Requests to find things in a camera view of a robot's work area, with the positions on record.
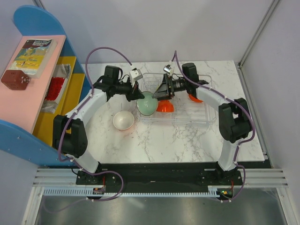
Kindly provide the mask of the white bottom bowl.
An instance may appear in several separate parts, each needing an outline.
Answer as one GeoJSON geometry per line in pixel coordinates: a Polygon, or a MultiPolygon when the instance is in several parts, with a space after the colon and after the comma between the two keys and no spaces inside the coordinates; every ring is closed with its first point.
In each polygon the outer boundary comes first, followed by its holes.
{"type": "Polygon", "coordinates": [[[113,117],[113,125],[118,130],[127,130],[132,127],[135,119],[131,112],[120,111],[113,117]]]}

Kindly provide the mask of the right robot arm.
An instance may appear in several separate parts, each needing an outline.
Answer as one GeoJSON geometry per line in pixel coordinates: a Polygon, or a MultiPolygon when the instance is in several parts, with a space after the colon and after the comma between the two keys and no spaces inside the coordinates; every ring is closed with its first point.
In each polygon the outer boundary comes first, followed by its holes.
{"type": "Polygon", "coordinates": [[[214,177],[217,183],[226,184],[232,178],[230,171],[237,167],[239,144],[250,132],[254,132],[248,104],[243,98],[228,99],[209,86],[206,80],[201,80],[194,63],[185,63],[180,69],[182,77],[173,79],[173,68],[166,65],[163,80],[152,97],[158,101],[169,100],[175,96],[175,92],[186,91],[218,112],[219,131],[224,141],[217,162],[220,170],[215,172],[214,177]]]}

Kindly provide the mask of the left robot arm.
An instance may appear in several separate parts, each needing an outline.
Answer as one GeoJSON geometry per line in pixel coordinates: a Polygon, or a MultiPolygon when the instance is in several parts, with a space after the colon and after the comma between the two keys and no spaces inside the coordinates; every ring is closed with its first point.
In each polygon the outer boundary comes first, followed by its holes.
{"type": "Polygon", "coordinates": [[[98,170],[100,163],[88,151],[87,123],[114,95],[124,95],[127,101],[144,98],[138,84],[143,77],[141,71],[133,67],[125,82],[119,77],[121,73],[119,67],[106,66],[87,96],[73,110],[53,120],[52,146],[58,151],[59,161],[77,164],[87,172],[86,178],[92,184],[99,184],[103,173],[98,170]]]}

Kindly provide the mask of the pale green ceramic bowl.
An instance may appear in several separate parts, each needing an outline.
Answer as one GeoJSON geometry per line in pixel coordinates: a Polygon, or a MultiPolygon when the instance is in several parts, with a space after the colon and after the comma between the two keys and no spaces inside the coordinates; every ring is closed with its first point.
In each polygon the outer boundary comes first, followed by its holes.
{"type": "Polygon", "coordinates": [[[158,100],[152,97],[152,93],[149,91],[144,91],[143,99],[138,99],[136,101],[138,111],[144,116],[152,115],[158,107],[158,100]]]}

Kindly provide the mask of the orange bowl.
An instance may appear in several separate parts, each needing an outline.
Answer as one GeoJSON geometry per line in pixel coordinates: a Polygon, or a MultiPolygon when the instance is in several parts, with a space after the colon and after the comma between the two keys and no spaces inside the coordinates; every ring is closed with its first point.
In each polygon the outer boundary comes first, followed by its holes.
{"type": "Polygon", "coordinates": [[[169,100],[160,100],[156,111],[161,113],[172,113],[174,112],[174,106],[169,100]]]}
{"type": "Polygon", "coordinates": [[[193,102],[196,102],[196,103],[203,103],[202,100],[199,100],[197,99],[196,97],[193,97],[191,94],[188,95],[189,99],[193,102]]]}

